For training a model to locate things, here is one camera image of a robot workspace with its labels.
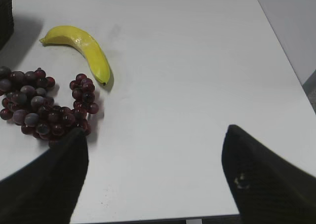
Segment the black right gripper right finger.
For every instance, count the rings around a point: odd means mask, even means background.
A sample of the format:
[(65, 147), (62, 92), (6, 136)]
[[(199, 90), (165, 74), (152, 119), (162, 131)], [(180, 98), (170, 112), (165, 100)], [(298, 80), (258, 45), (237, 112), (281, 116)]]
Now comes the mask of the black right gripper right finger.
[(316, 179), (229, 125), (223, 172), (244, 224), (314, 224)]

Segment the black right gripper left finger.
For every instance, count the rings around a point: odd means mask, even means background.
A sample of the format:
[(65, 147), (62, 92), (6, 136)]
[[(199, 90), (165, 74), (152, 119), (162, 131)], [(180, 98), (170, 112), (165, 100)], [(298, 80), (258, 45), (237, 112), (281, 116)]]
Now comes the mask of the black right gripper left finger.
[(2, 224), (68, 224), (88, 169), (83, 129), (0, 181)]

